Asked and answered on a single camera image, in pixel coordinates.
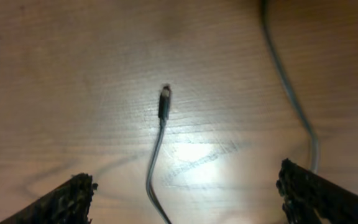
wooden surface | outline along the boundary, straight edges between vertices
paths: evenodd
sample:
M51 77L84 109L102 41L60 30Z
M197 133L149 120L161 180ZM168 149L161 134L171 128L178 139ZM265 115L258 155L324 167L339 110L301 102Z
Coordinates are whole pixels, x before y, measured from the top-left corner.
M172 110L154 185L173 223L283 223L280 161L308 139L254 0L0 0L0 221L88 172L99 223L162 223L145 193L158 91ZM358 1L270 5L321 140L320 174L358 194Z

cable end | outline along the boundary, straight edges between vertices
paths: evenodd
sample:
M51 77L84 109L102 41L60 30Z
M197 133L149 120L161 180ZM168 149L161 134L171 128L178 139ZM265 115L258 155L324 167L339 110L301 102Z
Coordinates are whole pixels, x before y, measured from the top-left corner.
M172 91L169 85L165 85L162 88L160 94L160 103L158 106L158 117L163 120L167 120L169 118L169 109L171 105L171 96Z

wood grain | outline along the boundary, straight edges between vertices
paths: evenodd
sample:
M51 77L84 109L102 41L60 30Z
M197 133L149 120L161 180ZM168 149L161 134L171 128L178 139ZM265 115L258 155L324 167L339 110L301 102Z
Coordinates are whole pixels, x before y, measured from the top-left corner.
M358 1L272 0L269 17L320 174L358 194ZM308 139L256 0L0 0L0 221L87 172L93 223L162 223L144 185L163 83L154 185L173 223L283 223L280 161L307 167Z

textured black grip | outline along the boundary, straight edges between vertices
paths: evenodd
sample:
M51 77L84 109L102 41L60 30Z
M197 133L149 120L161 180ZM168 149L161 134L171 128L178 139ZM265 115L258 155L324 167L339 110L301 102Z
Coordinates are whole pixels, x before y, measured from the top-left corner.
M285 199L289 223L320 223L314 211L331 223L358 223L358 196L286 159L277 188Z
M78 174L0 224L89 224L92 176Z

cable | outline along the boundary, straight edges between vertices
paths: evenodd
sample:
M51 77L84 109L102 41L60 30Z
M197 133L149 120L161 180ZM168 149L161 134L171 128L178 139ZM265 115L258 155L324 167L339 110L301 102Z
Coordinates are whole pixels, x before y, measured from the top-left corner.
M169 109L170 109L170 101L171 101L171 89L169 86L163 87L160 95L160 103L158 109L158 117L160 118L160 130L158 132L157 140L155 142L154 150L152 153L152 157L150 158L149 169L147 170L147 178L146 178L146 192L147 196L149 196L150 201L154 205L155 209L158 211L162 219L166 224L171 224L167 214L164 212L157 196L155 195L153 185L152 185L152 177L154 172L155 163L157 161L158 153L161 148L162 139L164 137L165 126L167 124Z
M283 85L283 88L287 94L288 100L290 101L293 109L296 112L296 115L298 116L301 124L306 129L306 132L308 133L310 137L310 148L311 148L311 165L310 170L314 173L317 173L318 171L318 165L319 165L319 144L318 144L318 137L315 131L313 130L312 126L310 125L310 122L308 121L308 118L306 117L305 113L302 110L302 107L300 106L298 102L298 98L295 95L295 92L291 86L291 83L288 79L287 73L284 69L283 64L281 63L280 57L275 50L275 46L273 44L272 38L270 37L270 31L267 26L267 8L268 8L269 0L262 0L261 2L261 8L260 8L260 16L262 21L262 32L267 44L267 47L270 50L270 56L272 57L273 63L276 67L278 76L281 79L281 83Z

